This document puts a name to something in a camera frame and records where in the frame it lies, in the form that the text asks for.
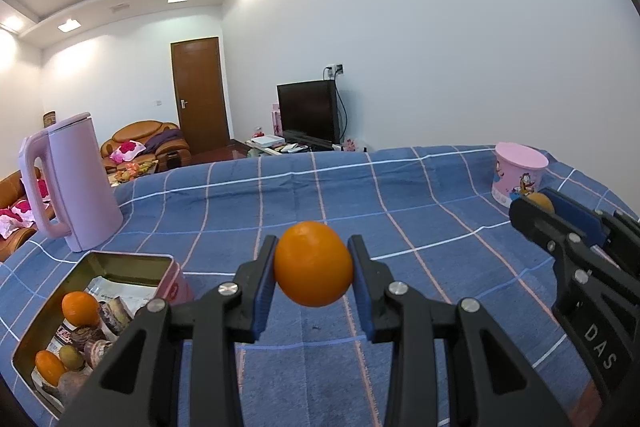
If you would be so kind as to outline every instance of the pitcher handle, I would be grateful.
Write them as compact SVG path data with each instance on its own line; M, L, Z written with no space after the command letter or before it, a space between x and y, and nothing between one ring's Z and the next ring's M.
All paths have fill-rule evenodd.
M40 131L27 137L22 142L20 148L20 171L22 172L22 184L24 190L27 193L27 198L31 204L31 210L33 211L33 217L36 220L38 229L42 231L47 237L56 239L59 237L65 237L71 233L71 227L62 221L62 216L65 215L63 209L56 208L56 214L58 223L52 224L46 215L46 208L40 195L40 189L38 188L38 181L36 179L34 164L36 158L40 158L42 162L42 171L45 175L45 181L49 187L50 194L59 195L60 191L57 186L57 179L50 168L49 158L49 135L46 131Z

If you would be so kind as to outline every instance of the tv screen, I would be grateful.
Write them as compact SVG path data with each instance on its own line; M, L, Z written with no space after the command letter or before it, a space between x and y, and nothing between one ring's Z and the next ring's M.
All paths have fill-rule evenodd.
M278 102L283 132L340 141L334 80L282 84L278 86Z

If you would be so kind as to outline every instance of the door frame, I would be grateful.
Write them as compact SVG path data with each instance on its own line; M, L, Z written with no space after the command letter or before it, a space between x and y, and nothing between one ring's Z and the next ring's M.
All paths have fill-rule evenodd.
M184 44L185 42L198 42L198 41L209 41L211 39L216 39L216 45L218 47L218 76L220 78L220 90L222 91L222 107L225 111L225 127L226 127L226 136L228 139L227 145L233 142L231 138L231 133L229 131L229 115L226 111L226 90L225 90L225 81L222 74L222 54L220 52L220 36L213 37L202 37L199 39L187 39L185 41L177 41L171 42L171 81L174 84L174 96L175 96L175 108L178 112L178 124L180 125L180 129L182 129L182 107L180 105L180 94L178 93L178 88L175 85L175 70L174 70L174 46L176 44Z

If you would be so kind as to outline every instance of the pink kettle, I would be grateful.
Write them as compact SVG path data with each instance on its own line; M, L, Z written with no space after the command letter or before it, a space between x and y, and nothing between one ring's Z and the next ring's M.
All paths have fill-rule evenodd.
M58 223L45 215L33 165L42 162ZM102 165L94 123L87 112L38 131L20 148L22 183L38 229L65 237L72 251L94 248L122 224L122 212Z

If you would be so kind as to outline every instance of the brown leather couch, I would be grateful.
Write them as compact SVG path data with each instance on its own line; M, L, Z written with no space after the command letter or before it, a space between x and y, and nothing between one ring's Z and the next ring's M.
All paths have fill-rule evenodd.
M34 169L36 171L36 177L40 178L40 169L37 167L34 167ZM0 208L11 208L18 201L27 199L21 178L21 172L17 171L11 174L8 178L0 181ZM53 205L50 204L47 207L47 217L49 217L49 219L53 219L55 215ZM36 233L36 230L36 226L33 225L30 229L16 230L7 239L0 237L0 261L6 261L7 258L20 248L28 238Z
M100 155L102 156L102 164L107 172L115 172L117 169L124 169L124 164L118 165L109 156L120 147L124 142L134 140L140 143L146 143L149 138L160 134L168 129L178 129L175 123L159 122L156 120L143 120L136 123L130 123L117 131L110 140L107 140L100 147ZM143 154L133 159L135 163L144 163L148 161L158 160L158 169L156 172L167 170L167 159L169 156L178 155L180 158L180 166L184 167L191 163L191 152L189 144L182 138L171 140L163 143L155 154Z

